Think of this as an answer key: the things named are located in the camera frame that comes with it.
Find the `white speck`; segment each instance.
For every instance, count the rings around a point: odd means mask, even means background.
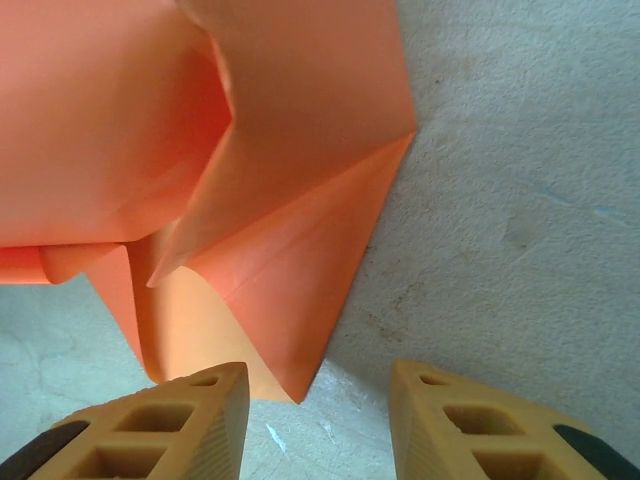
[[[280,447],[280,450],[282,450],[282,453],[284,453],[284,456],[289,458],[289,455],[287,455],[287,444],[284,443],[284,440],[280,438],[280,435],[278,435],[278,432],[276,432],[276,429],[273,428],[268,423],[265,423],[265,426],[267,427],[267,430],[269,430],[269,433],[271,434],[271,438],[273,438],[273,441],[276,442],[276,444]]]
[[[325,422],[322,424],[322,428],[324,428],[324,431],[327,432],[327,436],[329,437],[329,440],[331,440],[331,443],[335,445],[336,439],[333,436],[333,428],[331,427],[331,424]]]

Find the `square hole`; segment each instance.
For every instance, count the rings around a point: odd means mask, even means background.
[[[199,378],[197,380],[194,380],[191,383],[191,386],[193,386],[193,387],[213,387],[216,383],[218,383],[218,377],[211,376],[211,377],[203,377],[203,378]]]
[[[422,383],[426,385],[439,385],[439,386],[449,385],[444,380],[440,380],[439,378],[435,378],[431,375],[420,375],[420,380],[422,380]]]
[[[504,412],[491,407],[453,405],[444,407],[449,420],[469,435],[522,435],[522,429]]]
[[[143,405],[132,411],[118,425],[119,432],[179,432],[193,413],[187,403]]]
[[[473,455],[490,480],[568,480],[542,454],[474,452]]]
[[[165,450],[165,447],[145,445],[99,446],[69,478],[146,478]]]

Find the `gray floor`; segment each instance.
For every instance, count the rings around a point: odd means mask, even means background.
[[[309,399],[252,406],[243,478],[393,478],[400,356],[571,413],[640,463],[640,2],[399,10],[422,128]],[[0,288],[0,366],[0,458],[147,385],[83,278]]]

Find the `concrete floor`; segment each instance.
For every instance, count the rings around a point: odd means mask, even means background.
[[[421,130],[308,400],[252,405],[242,478],[393,478],[401,356],[571,413],[640,463],[640,3],[399,15]],[[148,385],[83,278],[0,288],[0,366],[0,459]]]

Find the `orange paper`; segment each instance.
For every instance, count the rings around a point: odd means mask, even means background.
[[[301,401],[415,131],[393,1],[31,0],[0,27],[0,281],[86,272],[152,379],[240,360]]]

